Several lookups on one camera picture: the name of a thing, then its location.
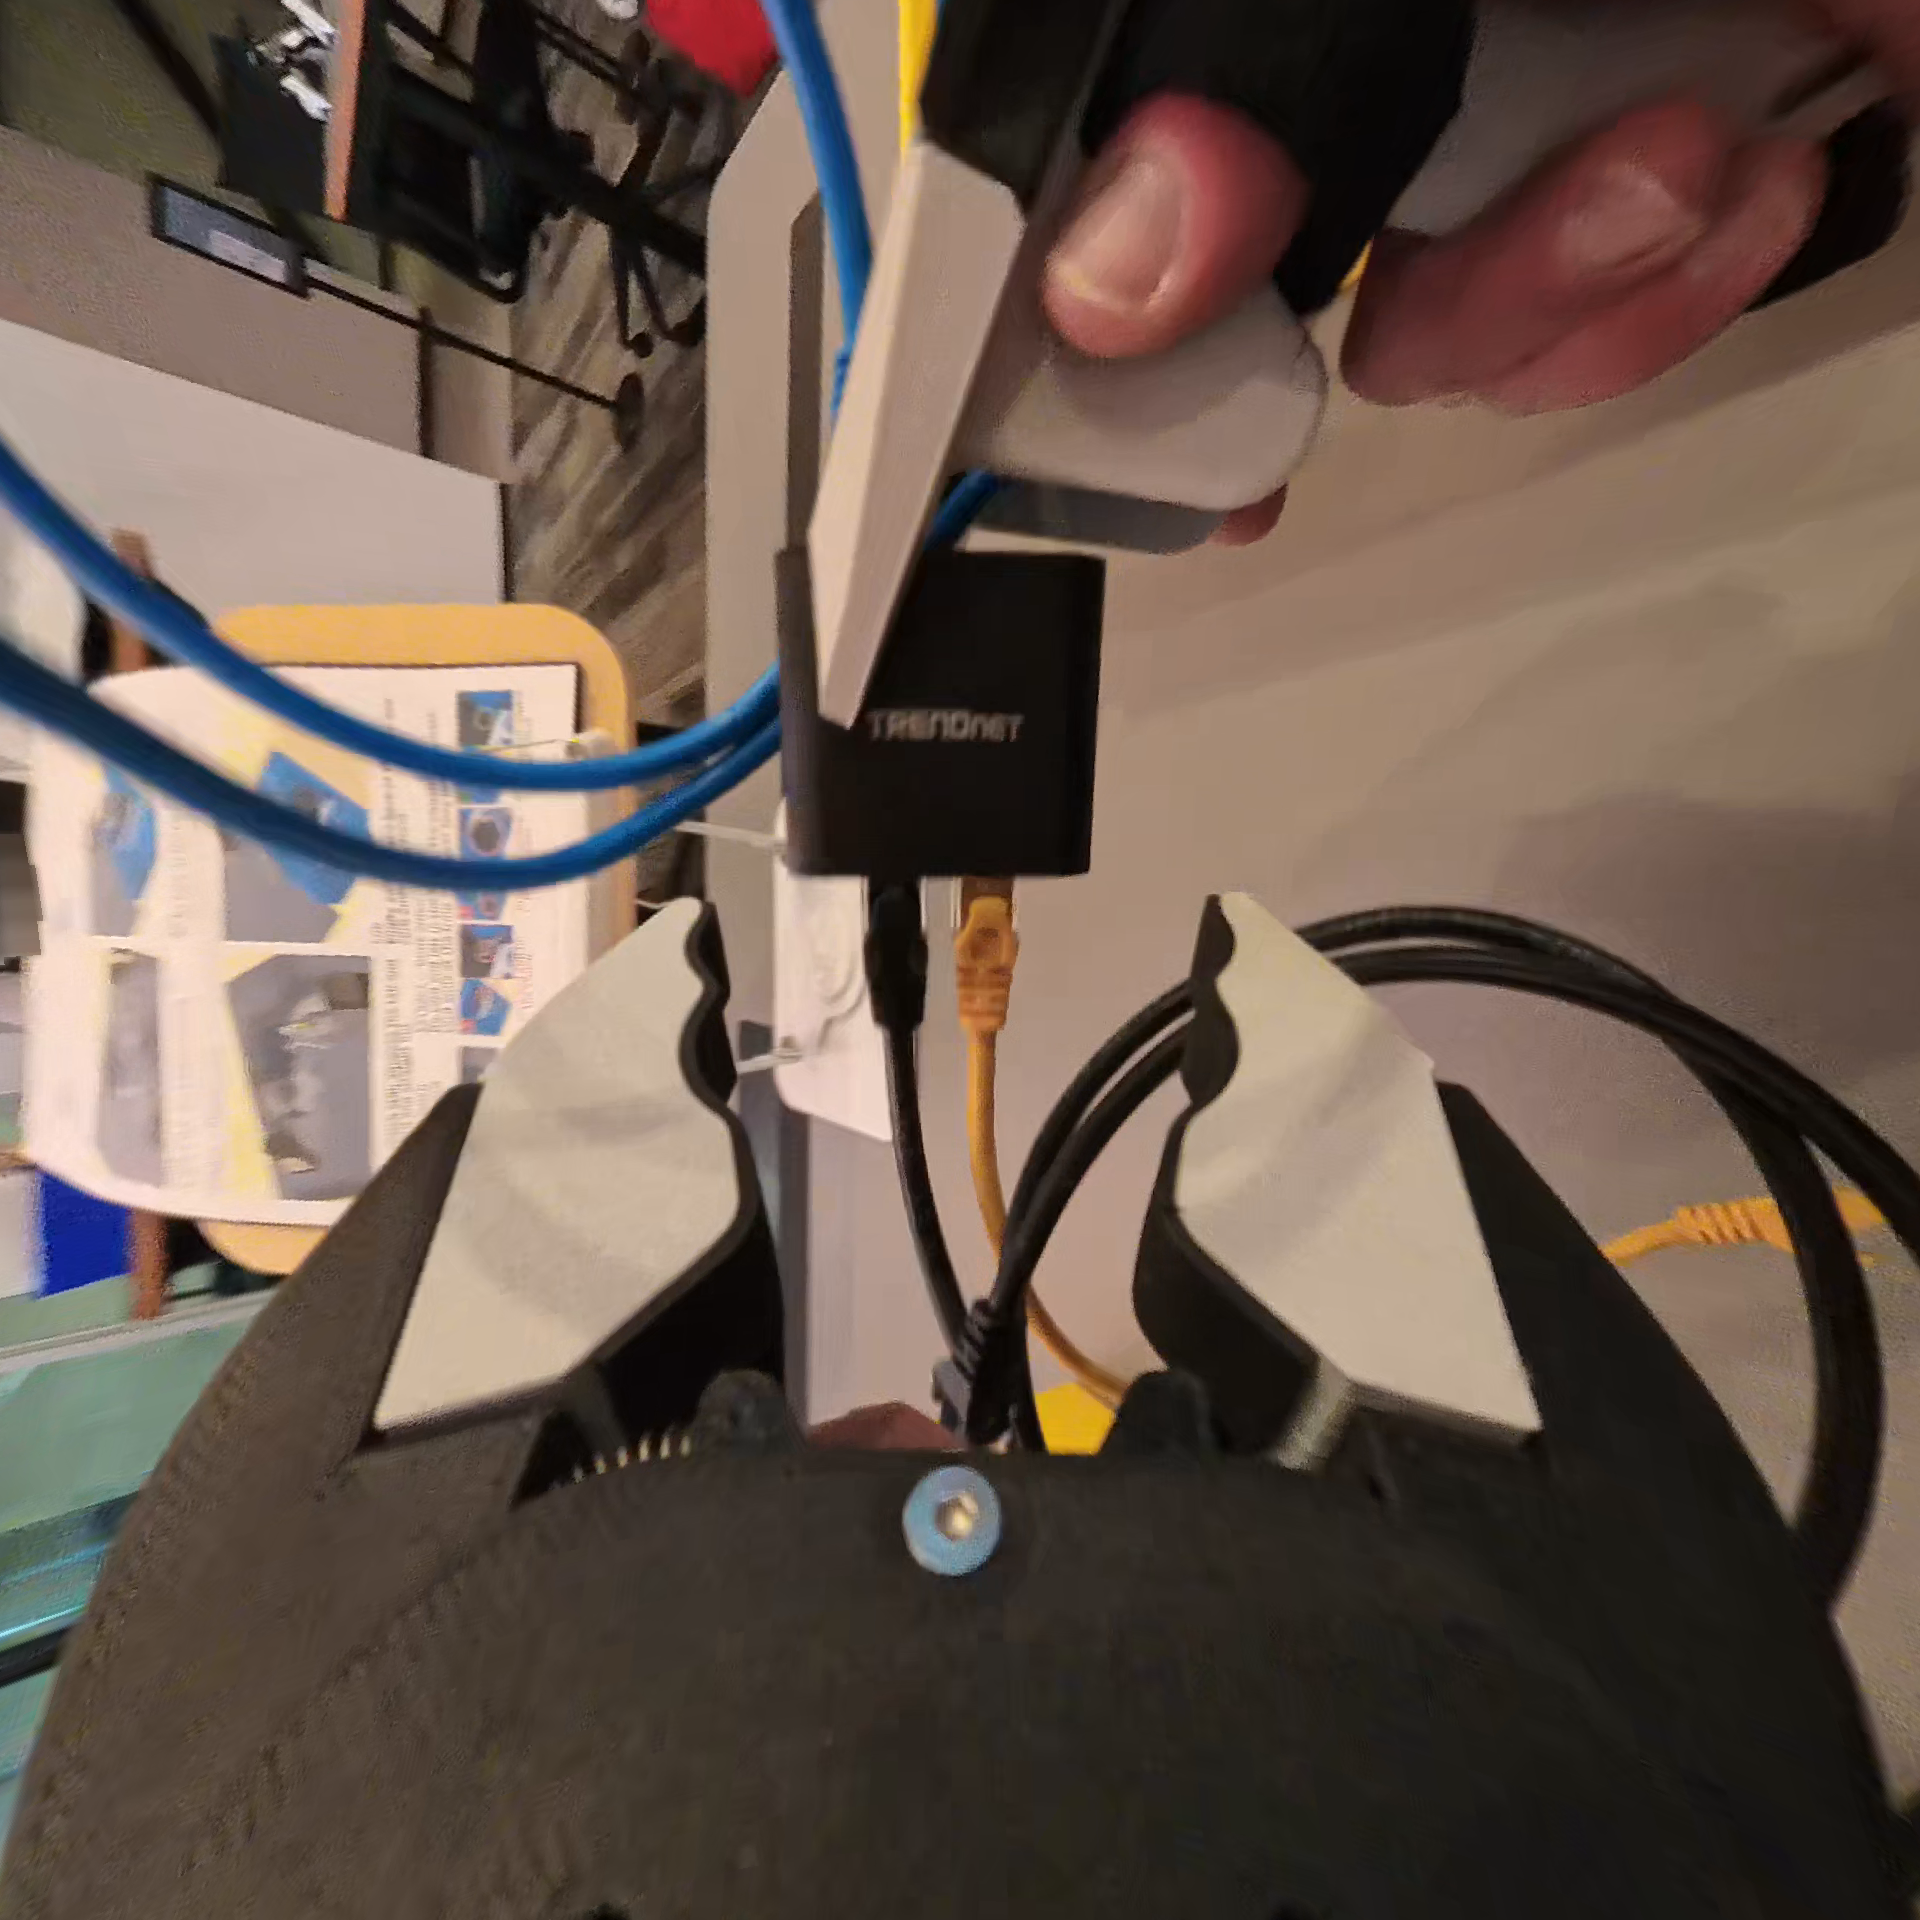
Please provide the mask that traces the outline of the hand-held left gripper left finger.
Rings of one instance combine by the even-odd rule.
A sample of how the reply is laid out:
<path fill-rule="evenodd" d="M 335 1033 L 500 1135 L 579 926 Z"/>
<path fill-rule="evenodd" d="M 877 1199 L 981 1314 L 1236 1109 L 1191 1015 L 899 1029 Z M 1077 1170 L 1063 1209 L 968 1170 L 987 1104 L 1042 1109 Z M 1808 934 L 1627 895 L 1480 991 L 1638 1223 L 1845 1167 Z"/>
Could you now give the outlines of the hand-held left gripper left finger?
<path fill-rule="evenodd" d="M 784 1378 L 784 1287 L 732 1109 L 728 959 L 659 910 L 504 1046 L 476 1096 L 374 1400 L 383 1436 L 567 1408 L 598 1441 Z"/>

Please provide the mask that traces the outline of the black ethernet splitter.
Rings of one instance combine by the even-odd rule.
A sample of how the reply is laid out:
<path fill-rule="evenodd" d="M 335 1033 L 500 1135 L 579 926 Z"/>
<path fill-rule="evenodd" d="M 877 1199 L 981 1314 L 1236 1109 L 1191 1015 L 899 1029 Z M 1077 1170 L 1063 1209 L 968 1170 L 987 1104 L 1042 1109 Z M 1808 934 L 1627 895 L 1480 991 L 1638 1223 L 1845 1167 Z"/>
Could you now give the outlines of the black ethernet splitter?
<path fill-rule="evenodd" d="M 1106 564 L 928 553 L 858 718 L 820 710 L 803 546 L 775 557 L 784 860 L 874 881 L 1087 872 Z"/>

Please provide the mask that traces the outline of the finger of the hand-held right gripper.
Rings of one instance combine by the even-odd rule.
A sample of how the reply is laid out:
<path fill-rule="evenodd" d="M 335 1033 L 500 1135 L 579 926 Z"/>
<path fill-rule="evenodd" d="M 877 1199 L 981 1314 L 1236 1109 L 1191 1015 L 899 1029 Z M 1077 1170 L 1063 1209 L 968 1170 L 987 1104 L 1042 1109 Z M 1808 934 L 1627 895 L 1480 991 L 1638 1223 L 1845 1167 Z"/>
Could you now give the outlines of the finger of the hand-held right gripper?
<path fill-rule="evenodd" d="M 831 724 L 852 724 L 874 682 L 1022 239 L 1011 186 L 925 136 L 900 157 L 807 528 Z"/>

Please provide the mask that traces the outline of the printed instruction sheet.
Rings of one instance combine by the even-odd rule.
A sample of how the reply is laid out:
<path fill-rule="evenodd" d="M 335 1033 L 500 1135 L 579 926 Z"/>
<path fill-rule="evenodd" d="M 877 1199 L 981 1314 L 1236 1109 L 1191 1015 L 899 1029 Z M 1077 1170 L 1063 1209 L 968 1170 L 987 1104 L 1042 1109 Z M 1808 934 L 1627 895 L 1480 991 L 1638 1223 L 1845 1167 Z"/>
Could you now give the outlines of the printed instruction sheet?
<path fill-rule="evenodd" d="M 299 666 L 376 726 L 467 754 L 560 759 L 568 663 Z M 589 794 L 443 783 L 357 759 L 186 666 L 106 698 L 299 818 L 435 856 L 530 856 Z M 179 806 L 39 736 L 26 1138 L 125 1205 L 318 1228 L 458 1086 L 586 970 L 591 888 L 392 888 Z"/>

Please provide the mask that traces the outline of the blue cloth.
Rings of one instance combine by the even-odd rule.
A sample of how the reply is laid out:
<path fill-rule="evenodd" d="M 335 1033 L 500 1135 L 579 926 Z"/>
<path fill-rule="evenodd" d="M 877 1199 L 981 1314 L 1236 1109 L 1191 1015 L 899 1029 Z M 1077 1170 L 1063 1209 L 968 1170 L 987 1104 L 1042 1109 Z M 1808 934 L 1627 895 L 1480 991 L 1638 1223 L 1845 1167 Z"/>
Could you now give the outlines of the blue cloth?
<path fill-rule="evenodd" d="M 51 1297 L 133 1268 L 130 1210 L 70 1185 L 51 1170 L 34 1173 L 34 1292 Z"/>

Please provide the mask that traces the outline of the person's right hand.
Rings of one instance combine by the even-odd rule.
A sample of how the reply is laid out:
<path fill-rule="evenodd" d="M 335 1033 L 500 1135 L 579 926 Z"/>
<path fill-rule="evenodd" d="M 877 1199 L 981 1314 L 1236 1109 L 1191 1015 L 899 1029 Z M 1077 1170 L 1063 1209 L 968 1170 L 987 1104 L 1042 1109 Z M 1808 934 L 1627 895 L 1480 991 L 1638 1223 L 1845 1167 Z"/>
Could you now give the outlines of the person's right hand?
<path fill-rule="evenodd" d="M 1806 244 L 1823 151 L 1653 103 L 1550 154 L 1454 232 L 1378 237 L 1340 374 L 1387 408 L 1544 416 L 1615 399 L 1724 334 Z M 1082 354 L 1133 361 L 1270 280 L 1312 210 L 1308 173 L 1246 114 L 1166 93 L 1092 161 L 1040 273 Z"/>

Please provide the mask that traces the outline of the sign on floor stand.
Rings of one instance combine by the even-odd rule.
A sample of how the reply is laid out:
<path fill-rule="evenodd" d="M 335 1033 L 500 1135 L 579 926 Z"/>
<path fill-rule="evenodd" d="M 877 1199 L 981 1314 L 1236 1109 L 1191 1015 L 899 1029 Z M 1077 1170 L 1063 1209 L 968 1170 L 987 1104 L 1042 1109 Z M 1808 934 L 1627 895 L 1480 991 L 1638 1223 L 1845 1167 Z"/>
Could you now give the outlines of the sign on floor stand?
<path fill-rule="evenodd" d="M 191 186 L 162 175 L 149 175 L 147 194 L 151 237 L 164 246 L 237 272 L 288 296 L 325 296 L 365 318 L 407 329 L 420 343 L 423 361 L 429 359 L 432 350 L 458 351 L 474 362 L 504 373 L 519 384 L 539 386 L 546 392 L 562 394 L 607 416 L 613 441 L 621 449 L 632 449 L 639 444 L 647 398 L 645 382 L 638 373 L 624 374 L 613 392 L 591 390 L 568 377 L 452 332 L 432 320 L 423 308 L 407 311 L 386 296 L 354 293 L 346 280 L 318 270 L 299 242 L 275 224 L 266 224 Z"/>

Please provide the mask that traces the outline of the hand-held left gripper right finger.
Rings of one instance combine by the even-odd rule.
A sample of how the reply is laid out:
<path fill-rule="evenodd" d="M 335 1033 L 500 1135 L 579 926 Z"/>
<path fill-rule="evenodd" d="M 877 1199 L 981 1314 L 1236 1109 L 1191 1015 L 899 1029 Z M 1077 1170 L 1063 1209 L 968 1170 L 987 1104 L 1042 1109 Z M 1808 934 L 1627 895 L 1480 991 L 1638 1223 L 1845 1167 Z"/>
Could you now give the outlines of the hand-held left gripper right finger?
<path fill-rule="evenodd" d="M 1207 901 L 1136 1321 L 1222 1448 L 1314 1470 L 1363 1412 L 1543 1425 L 1431 1061 L 1248 894 Z"/>

